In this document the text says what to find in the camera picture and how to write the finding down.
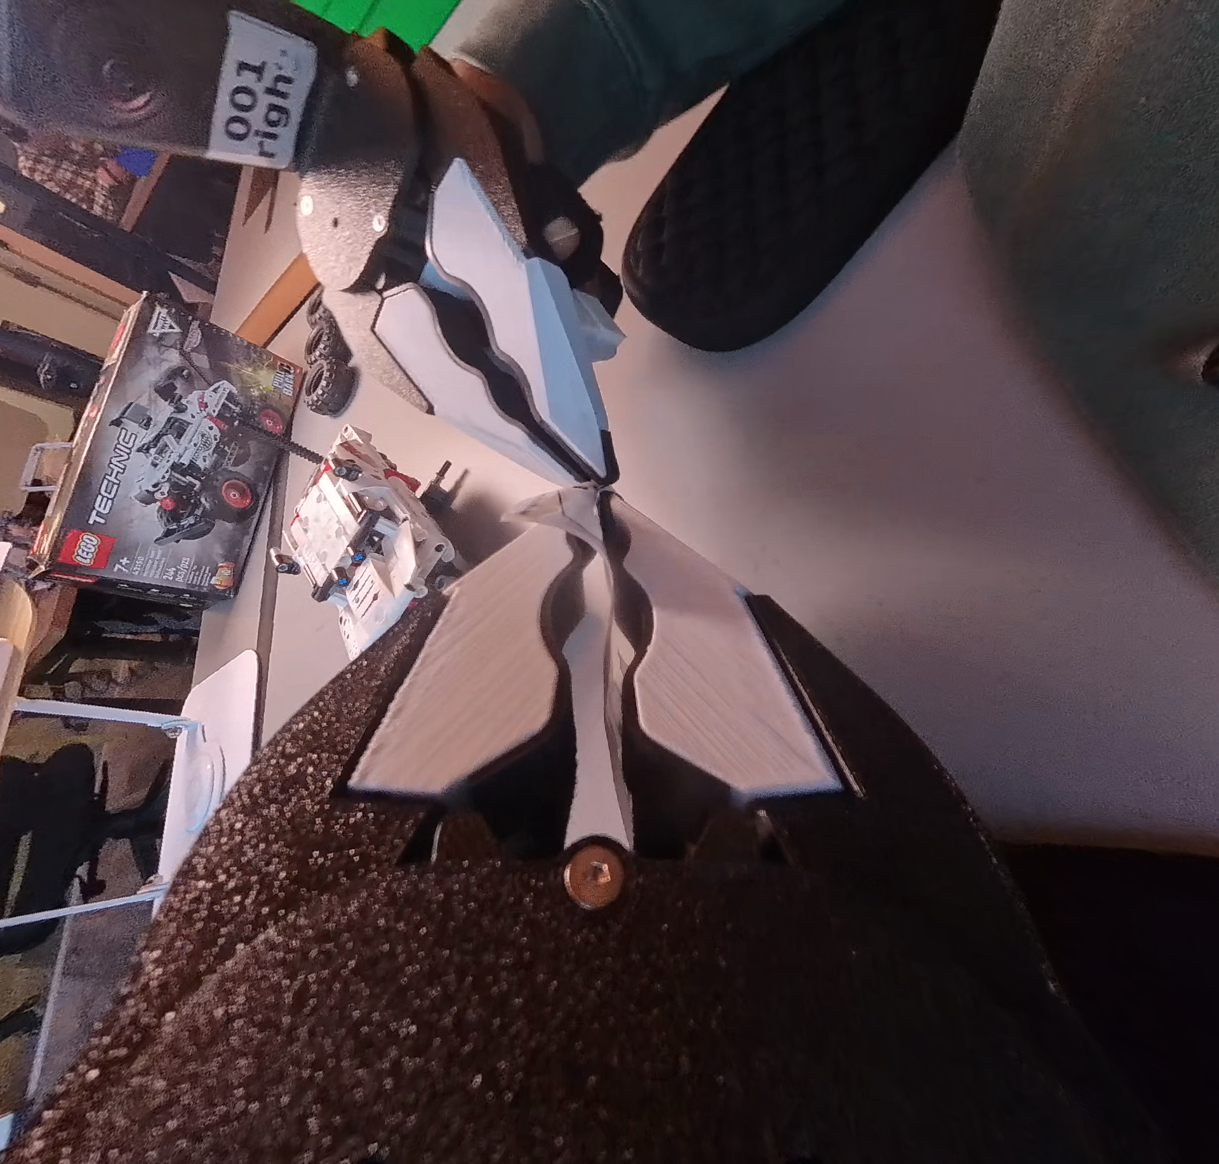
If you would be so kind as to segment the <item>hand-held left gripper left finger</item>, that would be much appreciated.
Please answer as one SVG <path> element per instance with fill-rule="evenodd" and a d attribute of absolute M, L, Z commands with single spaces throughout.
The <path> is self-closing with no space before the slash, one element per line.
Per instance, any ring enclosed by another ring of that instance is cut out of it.
<path fill-rule="evenodd" d="M 553 721 L 571 631 L 574 541 L 536 526 L 446 593 L 349 776 L 353 793 L 439 797 Z"/>

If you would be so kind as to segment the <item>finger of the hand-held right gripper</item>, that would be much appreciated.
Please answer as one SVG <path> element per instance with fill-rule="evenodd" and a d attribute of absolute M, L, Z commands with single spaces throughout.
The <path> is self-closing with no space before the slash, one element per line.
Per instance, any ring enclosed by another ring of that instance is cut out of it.
<path fill-rule="evenodd" d="M 461 157 L 434 188 L 426 245 L 434 273 L 479 309 L 492 361 L 523 398 L 532 440 L 555 441 L 578 482 L 613 481 L 589 309 L 553 263 L 519 247 Z"/>
<path fill-rule="evenodd" d="M 543 480 L 582 480 L 495 402 L 483 372 L 449 346 L 430 294 L 417 285 L 382 299 L 372 333 L 449 427 Z"/>

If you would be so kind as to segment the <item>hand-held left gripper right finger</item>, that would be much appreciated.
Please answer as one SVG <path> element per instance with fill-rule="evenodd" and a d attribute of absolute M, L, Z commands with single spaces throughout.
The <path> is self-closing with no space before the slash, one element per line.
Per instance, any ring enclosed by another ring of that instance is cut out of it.
<path fill-rule="evenodd" d="M 620 497 L 606 504 L 650 624 L 632 677 L 643 737 L 737 801 L 840 791 L 738 583 Z"/>

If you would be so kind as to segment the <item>white toy brick truck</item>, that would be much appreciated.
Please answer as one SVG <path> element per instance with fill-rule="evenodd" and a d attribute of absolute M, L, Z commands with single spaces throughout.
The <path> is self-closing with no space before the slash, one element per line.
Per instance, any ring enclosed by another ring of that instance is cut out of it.
<path fill-rule="evenodd" d="M 421 484 L 352 425 L 323 455 L 299 446 L 292 452 L 315 466 L 268 557 L 277 574 L 306 578 L 314 602 L 336 609 L 344 652 L 353 661 L 468 571 L 440 526 L 465 473 L 447 485 L 451 463 L 445 461 Z"/>

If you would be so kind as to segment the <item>toy truck set box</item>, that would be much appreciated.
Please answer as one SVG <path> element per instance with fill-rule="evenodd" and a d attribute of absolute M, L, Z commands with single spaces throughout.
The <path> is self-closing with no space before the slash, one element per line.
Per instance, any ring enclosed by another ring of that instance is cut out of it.
<path fill-rule="evenodd" d="M 234 599 L 300 384 L 296 364 L 141 294 L 102 364 L 28 569 L 191 608 Z"/>

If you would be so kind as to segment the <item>person's right hand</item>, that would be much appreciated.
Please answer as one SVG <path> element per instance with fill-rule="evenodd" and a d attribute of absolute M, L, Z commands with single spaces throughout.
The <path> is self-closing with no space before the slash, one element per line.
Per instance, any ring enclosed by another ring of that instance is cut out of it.
<path fill-rule="evenodd" d="M 450 58 L 449 66 L 483 105 L 513 127 L 523 158 L 530 165 L 544 165 L 541 130 L 525 100 L 506 82 L 465 59 Z M 551 221 L 543 229 L 543 237 L 559 263 L 567 262 L 581 245 L 578 228 L 564 215 Z"/>

